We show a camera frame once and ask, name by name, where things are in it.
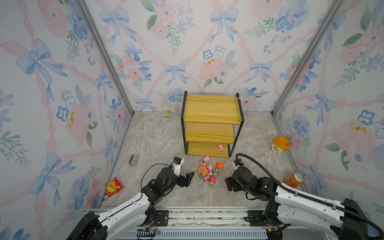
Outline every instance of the pile of toys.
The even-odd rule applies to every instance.
[[[218,176],[218,170],[223,168],[221,161],[217,161],[217,167],[213,167],[212,164],[207,164],[210,160],[209,156],[205,156],[203,161],[200,161],[199,177],[204,177],[204,182],[209,182],[209,186],[214,188],[216,177]]]

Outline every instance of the marble floor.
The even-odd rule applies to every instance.
[[[147,169],[155,163],[170,164],[174,156],[184,158],[181,174],[195,172],[189,187],[175,186],[157,206],[206,206],[206,207],[265,207],[266,202],[249,201],[244,192],[229,192],[225,178],[232,176],[235,153],[247,154],[258,160],[278,180],[283,180],[293,172],[286,153],[275,155],[271,152],[272,139],[277,137],[270,113],[244,113],[244,125],[235,146],[234,154],[229,158],[212,157],[208,163],[215,165],[220,160],[224,168],[219,170],[214,189],[199,178],[197,170],[203,157],[184,154],[180,113],[171,113],[163,117],[162,112],[136,112],[124,140],[119,159],[114,168],[115,176],[124,186],[119,193],[102,203],[102,207],[115,207],[129,200],[140,190],[140,181]],[[139,157],[136,167],[128,161],[132,154]],[[257,177],[267,176],[256,164],[243,159],[244,164]],[[156,178],[163,168],[156,165],[148,171],[143,186]]]

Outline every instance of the orange lid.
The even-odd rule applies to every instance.
[[[288,150],[291,145],[289,139],[286,137],[275,137],[273,143],[284,151]]]

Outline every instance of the perforated metal strip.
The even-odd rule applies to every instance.
[[[268,239],[265,229],[159,229],[160,234],[153,239]],[[146,232],[132,229],[124,233],[119,239],[151,239],[143,237]]]

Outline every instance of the red and yellow chip bag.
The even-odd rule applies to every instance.
[[[118,193],[123,188],[124,187],[116,178],[114,178],[109,183],[105,184],[105,189],[107,190],[108,197],[111,197],[113,194]]]

